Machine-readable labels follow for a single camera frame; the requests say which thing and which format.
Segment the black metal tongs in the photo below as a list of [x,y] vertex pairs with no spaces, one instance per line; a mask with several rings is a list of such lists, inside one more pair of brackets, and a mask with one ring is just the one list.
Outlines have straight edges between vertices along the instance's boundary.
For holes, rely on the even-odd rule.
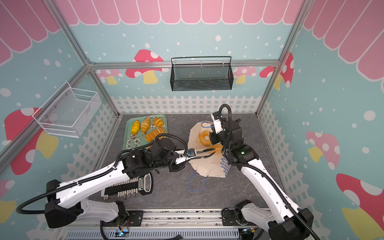
[[209,148],[201,151],[196,151],[193,159],[206,159],[212,157],[216,153],[216,149]]

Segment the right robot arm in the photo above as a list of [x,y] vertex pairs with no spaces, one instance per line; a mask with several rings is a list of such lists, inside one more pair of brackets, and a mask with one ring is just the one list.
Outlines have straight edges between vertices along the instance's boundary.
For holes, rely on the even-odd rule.
[[272,240],[305,240],[308,237],[318,240],[319,236],[312,229],[314,215],[291,200],[271,177],[256,151],[244,143],[240,120],[232,119],[231,107],[221,105],[212,114],[212,120],[211,142],[223,146],[222,155],[251,181],[270,209],[266,211],[243,201],[239,206],[240,216],[267,231]]

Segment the ring doughnut bread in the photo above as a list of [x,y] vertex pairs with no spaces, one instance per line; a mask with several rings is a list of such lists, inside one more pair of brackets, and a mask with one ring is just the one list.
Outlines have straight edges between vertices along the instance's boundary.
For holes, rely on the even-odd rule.
[[212,145],[210,140],[210,131],[202,131],[199,133],[199,142],[204,146]]

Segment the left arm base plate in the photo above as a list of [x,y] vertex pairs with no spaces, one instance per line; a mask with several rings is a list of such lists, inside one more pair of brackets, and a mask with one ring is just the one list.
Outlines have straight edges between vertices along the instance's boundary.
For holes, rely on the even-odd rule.
[[143,220],[144,211],[126,211],[119,215],[115,220],[103,222],[103,227],[140,227]]

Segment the yellow curved bread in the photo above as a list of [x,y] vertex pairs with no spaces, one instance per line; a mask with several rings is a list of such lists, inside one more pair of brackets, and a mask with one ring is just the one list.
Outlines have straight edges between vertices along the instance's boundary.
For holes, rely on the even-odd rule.
[[135,121],[131,128],[131,135],[136,135],[141,129],[141,124],[139,121]]

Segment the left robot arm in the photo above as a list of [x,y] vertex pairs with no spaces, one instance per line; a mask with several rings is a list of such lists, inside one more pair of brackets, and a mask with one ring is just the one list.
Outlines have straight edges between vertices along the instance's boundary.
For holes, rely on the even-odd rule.
[[121,222],[128,216],[123,203],[92,204],[88,197],[114,184],[148,175],[156,168],[168,167],[171,172],[177,172],[184,168],[183,162],[195,155],[184,140],[171,134],[160,134],[149,144],[120,151],[113,163],[86,176],[63,183],[48,182],[44,194],[20,204],[16,212],[43,214],[51,229],[91,215],[107,223]]

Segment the checkered paper bag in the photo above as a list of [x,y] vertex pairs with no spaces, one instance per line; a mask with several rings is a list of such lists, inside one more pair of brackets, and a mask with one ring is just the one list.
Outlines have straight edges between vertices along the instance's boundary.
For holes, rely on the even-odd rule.
[[190,149],[195,149],[196,151],[201,151],[209,148],[216,149],[216,153],[210,158],[197,159],[197,160],[190,161],[190,164],[195,171],[193,175],[190,177],[188,182],[188,187],[192,192],[198,192],[204,186],[204,185],[201,185],[198,189],[192,189],[191,181],[194,176],[200,175],[205,179],[225,178],[227,177],[229,170],[231,168],[227,159],[222,155],[221,144],[204,146],[199,142],[199,133],[202,131],[212,132],[211,125],[212,125],[211,122],[203,121],[195,124],[190,130],[189,140],[188,140],[188,147]]

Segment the small croissant bread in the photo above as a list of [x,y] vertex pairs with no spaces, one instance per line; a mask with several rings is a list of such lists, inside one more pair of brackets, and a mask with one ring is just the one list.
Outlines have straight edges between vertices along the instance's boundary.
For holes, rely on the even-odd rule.
[[151,119],[145,118],[140,124],[142,133],[145,134],[149,130],[150,126],[151,126]]

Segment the long twisted bread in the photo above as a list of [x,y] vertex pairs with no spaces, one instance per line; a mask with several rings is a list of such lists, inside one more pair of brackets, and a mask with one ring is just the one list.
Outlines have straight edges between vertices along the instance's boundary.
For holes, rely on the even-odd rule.
[[164,128],[157,128],[145,135],[145,140],[147,142],[152,142],[159,134],[164,134],[165,130]]

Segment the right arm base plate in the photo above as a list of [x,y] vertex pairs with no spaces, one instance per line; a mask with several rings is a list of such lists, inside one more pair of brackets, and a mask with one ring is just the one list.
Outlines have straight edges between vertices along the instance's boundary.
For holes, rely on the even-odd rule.
[[221,210],[223,226],[257,226],[245,220],[239,210],[224,208]]

